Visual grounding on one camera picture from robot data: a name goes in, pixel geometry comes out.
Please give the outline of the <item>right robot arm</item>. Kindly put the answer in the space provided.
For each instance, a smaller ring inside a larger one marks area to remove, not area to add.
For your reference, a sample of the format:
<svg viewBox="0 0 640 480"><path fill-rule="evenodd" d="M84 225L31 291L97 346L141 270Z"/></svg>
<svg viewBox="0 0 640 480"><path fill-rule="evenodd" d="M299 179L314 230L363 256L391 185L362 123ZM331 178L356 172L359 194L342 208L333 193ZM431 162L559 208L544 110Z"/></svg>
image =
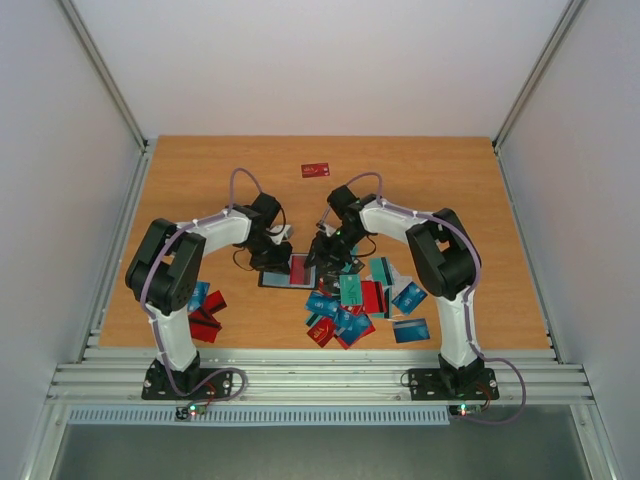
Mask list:
<svg viewBox="0 0 640 480"><path fill-rule="evenodd" d="M383 235L408 245L422 286L435 297L441 327L441 383L453 396L473 389L485 367L475 334L473 297L481 273L479 254L451 209L412 210L370 194L358 198L346 185L327 198L340 220L337 230L320 230L312 240L308 266L337 272L367 235Z"/></svg>

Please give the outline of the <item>red VIP card front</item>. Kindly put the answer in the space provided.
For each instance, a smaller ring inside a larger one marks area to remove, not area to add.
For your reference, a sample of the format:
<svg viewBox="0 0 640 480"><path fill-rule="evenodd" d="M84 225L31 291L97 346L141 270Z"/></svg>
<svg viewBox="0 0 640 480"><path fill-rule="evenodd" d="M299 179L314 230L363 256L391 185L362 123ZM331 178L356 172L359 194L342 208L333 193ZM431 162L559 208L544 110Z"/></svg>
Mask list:
<svg viewBox="0 0 640 480"><path fill-rule="evenodd" d="M322 318L313 327L311 327L307 335L320 347L324 348L333 338L335 324L329 318Z"/></svg>

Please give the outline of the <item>black leather card holder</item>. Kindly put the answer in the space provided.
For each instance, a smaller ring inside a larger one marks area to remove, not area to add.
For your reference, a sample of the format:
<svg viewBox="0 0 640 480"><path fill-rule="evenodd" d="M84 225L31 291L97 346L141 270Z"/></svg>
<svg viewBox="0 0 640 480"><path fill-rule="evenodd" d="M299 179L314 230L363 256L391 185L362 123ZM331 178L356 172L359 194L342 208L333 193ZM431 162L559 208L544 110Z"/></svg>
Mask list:
<svg viewBox="0 0 640 480"><path fill-rule="evenodd" d="M289 281L290 262L291 262L291 257L289 260L288 273L261 272L259 274L258 286L263 288L314 290L318 284L318 275L316 273L316 267L312 266L312 268L315 271L315 285L313 287L296 287L296 286L293 286Z"/></svg>

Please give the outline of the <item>red vip card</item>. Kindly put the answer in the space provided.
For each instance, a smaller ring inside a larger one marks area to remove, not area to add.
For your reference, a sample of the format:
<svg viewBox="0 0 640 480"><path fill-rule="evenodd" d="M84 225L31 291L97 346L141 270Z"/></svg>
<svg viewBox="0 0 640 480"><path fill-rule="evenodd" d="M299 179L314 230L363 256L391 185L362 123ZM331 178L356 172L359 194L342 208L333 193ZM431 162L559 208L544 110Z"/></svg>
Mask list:
<svg viewBox="0 0 640 480"><path fill-rule="evenodd" d="M306 266L305 254L293 254L290 262L289 281L296 287L313 287L315 285L315 271Z"/></svg>
<svg viewBox="0 0 640 480"><path fill-rule="evenodd" d="M335 324L329 318L322 318L313 327L311 327L307 335L320 347L324 348L333 338Z"/></svg>

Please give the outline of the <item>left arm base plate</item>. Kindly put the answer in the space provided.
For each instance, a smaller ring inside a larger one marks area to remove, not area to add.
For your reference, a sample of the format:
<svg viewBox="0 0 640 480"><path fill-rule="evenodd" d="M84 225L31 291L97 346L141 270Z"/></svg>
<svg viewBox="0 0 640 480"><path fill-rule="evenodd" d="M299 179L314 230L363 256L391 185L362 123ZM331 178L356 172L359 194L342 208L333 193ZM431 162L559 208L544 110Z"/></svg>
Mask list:
<svg viewBox="0 0 640 480"><path fill-rule="evenodd" d="M223 369L195 368L185 372L171 371L154 363L146 371L141 398L143 400L205 400L227 398L231 395L235 375Z"/></svg>

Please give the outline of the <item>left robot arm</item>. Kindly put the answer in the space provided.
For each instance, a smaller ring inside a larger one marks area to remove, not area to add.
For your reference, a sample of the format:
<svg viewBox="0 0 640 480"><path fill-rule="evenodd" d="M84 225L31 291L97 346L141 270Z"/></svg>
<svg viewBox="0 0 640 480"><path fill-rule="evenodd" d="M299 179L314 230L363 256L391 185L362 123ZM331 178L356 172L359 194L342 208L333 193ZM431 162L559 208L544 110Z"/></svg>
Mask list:
<svg viewBox="0 0 640 480"><path fill-rule="evenodd" d="M289 227L272 227L281 211L275 197L261 193L250 205L234 204L183 224L158 218L147 228L126 272L125 284L148 316L158 360L169 368L165 384L177 397L192 397L202 381L200 371L191 367L197 350L188 325L187 304L203 258L234 246L250 253L252 269L288 274L292 254L287 241Z"/></svg>

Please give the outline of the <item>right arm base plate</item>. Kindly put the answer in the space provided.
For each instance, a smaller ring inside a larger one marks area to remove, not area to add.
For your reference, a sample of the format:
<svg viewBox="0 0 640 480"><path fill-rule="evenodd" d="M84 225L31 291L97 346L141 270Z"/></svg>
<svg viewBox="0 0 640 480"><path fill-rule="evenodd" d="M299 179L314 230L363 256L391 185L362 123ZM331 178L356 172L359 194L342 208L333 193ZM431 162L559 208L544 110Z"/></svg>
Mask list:
<svg viewBox="0 0 640 480"><path fill-rule="evenodd" d="M437 368L414 368L409 369L406 374L413 401L480 401L500 398L495 373L489 368L483 368L463 380Z"/></svg>

